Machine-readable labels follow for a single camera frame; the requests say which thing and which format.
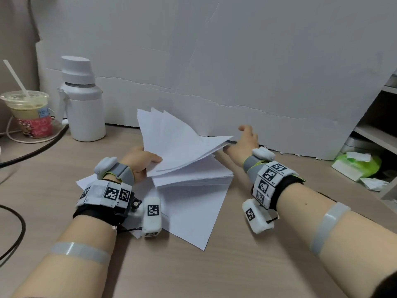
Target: plastic cup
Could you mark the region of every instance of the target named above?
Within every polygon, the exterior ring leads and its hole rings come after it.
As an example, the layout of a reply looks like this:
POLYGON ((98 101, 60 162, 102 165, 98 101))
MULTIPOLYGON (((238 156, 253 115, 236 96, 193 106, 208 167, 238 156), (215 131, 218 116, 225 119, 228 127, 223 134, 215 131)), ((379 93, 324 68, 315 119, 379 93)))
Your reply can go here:
POLYGON ((29 138, 44 138, 52 134, 52 119, 48 110, 49 95, 39 91, 6 92, 0 96, 18 121, 23 134, 29 138))

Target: wooden table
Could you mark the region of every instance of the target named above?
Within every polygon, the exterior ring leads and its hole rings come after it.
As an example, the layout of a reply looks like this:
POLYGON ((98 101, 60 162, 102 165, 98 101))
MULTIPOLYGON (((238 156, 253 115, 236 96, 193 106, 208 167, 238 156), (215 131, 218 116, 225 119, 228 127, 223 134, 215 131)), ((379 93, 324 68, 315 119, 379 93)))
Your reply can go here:
MULTIPOLYGON (((0 171, 0 203, 26 220, 25 238, 0 268, 0 296, 9 297, 67 227, 81 189, 75 181, 92 174, 105 156, 121 157, 142 145, 139 130, 107 127, 102 140, 78 142, 69 133, 46 152, 0 171)), ((0 139, 2 161, 40 145, 0 139)), ((118 236, 103 297, 345 297, 318 261, 281 219, 275 229, 255 235, 241 204, 249 181, 227 156, 217 158, 235 172, 206 250, 163 231, 150 240, 118 236)), ((298 171, 314 190, 397 232, 397 216, 362 185, 333 170, 329 161, 295 155, 277 160, 298 171)), ((17 239, 20 223, 0 209, 0 252, 17 239)))

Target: white wall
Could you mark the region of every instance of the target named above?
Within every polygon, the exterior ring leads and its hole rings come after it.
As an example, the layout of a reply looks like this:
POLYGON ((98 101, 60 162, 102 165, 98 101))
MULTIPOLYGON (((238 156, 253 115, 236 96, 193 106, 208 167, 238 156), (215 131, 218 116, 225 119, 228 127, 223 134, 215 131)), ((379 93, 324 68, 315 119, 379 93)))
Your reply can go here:
MULTIPOLYGON (((29 0, 0 0, 0 94, 19 90, 3 59, 8 59, 28 90, 38 90, 35 34, 28 11, 29 0)), ((0 102, 0 132, 11 116, 0 102)))
POLYGON ((42 88, 92 60, 108 123, 156 107, 201 135, 254 125, 333 159, 397 66, 397 0, 32 0, 42 88))

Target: bottle cap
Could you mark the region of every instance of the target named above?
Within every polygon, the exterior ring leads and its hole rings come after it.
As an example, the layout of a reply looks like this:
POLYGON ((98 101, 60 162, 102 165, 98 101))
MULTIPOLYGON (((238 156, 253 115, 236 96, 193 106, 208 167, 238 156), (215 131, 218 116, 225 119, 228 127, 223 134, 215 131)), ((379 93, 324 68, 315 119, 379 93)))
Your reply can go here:
POLYGON ((91 85, 95 83, 95 75, 91 62, 77 56, 62 56, 62 78, 65 83, 74 85, 91 85))

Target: forearm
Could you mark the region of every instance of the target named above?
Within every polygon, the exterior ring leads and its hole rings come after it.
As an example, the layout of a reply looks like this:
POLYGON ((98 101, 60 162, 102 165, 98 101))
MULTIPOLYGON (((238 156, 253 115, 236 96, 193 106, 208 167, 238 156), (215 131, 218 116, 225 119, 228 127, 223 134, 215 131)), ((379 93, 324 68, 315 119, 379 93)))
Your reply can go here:
MULTIPOLYGON (((334 204, 304 185, 292 184, 281 193, 277 211, 309 246, 334 204)), ((346 295, 368 298, 385 277, 397 270, 396 247, 396 234, 348 211, 330 232, 319 258, 346 295)))
MULTIPOLYGON (((79 215, 57 242, 86 244, 111 255, 116 235, 115 227, 91 216, 79 215)), ((107 269, 107 264, 50 253, 12 297, 101 297, 107 269)))

